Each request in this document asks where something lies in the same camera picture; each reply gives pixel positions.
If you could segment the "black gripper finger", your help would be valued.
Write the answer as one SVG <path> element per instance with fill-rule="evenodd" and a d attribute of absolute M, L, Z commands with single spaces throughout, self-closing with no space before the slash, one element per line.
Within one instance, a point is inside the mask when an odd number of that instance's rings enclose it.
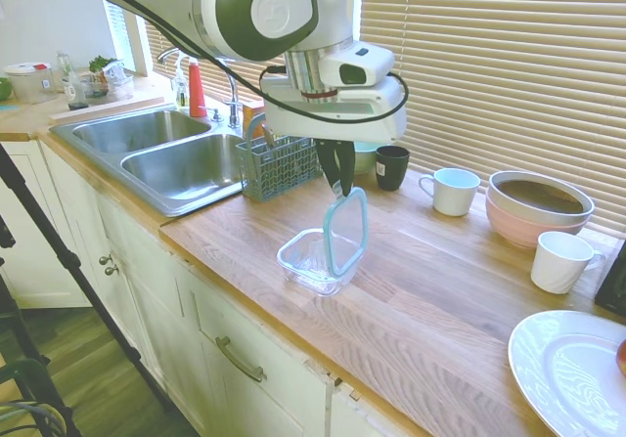
<path fill-rule="evenodd" d="M 316 139 L 315 146 L 319 163 L 330 187 L 334 191 L 342 191 L 338 153 L 343 141 Z"/>
<path fill-rule="evenodd" d="M 340 141 L 338 143 L 338 165 L 342 194 L 347 197 L 353 186 L 355 149 L 354 143 Z"/>

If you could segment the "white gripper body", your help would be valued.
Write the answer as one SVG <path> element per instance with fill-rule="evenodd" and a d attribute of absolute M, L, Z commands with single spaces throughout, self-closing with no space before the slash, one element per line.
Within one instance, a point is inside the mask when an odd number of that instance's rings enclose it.
<path fill-rule="evenodd" d="M 390 144 L 407 128 L 406 83 L 393 76 L 372 87 L 341 88 L 335 97 L 307 102 L 283 76 L 265 76 L 261 90 L 273 133 L 314 139 Z"/>

